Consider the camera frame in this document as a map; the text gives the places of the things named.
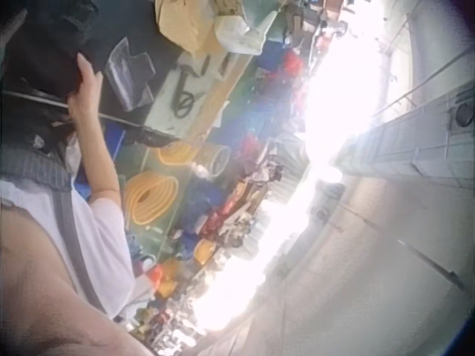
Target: round hole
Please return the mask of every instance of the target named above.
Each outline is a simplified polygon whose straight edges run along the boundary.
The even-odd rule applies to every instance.
[[[461,128],[466,128],[474,120],[474,107],[469,104],[461,104],[455,111],[455,122]]]

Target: white t-shirt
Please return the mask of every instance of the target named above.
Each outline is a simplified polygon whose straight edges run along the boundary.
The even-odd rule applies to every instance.
[[[50,190],[26,179],[18,183],[0,179],[0,196],[2,201],[28,211],[46,230],[78,294],[87,301],[59,233]],[[89,205],[75,189],[72,200],[79,244],[92,286],[107,315],[115,317],[128,302],[135,284],[122,212],[106,198]]]

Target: bare skin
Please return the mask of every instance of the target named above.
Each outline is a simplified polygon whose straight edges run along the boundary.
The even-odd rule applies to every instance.
[[[97,119],[101,76],[94,76],[90,65],[82,60],[78,59],[83,83],[68,103],[78,129],[86,175],[93,185],[93,199],[107,197],[120,205],[117,174],[111,158],[104,154],[103,149],[106,153],[107,149]],[[0,277],[0,341],[6,355],[151,354],[79,297],[45,230],[25,211],[4,205]]]

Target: hand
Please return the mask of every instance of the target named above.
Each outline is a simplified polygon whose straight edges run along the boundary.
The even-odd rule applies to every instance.
[[[94,74],[91,63],[81,53],[77,55],[77,64],[82,82],[78,91],[68,97],[69,114],[75,123],[98,119],[102,89],[102,73]]]

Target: black strap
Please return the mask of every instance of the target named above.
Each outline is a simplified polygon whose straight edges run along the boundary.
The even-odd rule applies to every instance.
[[[42,152],[28,145],[2,145],[0,173],[8,179],[29,179],[52,191],[53,206],[59,232],[65,241],[69,258],[89,303],[101,312],[104,307],[92,286],[74,222],[71,196],[71,175],[60,158],[51,152]]]

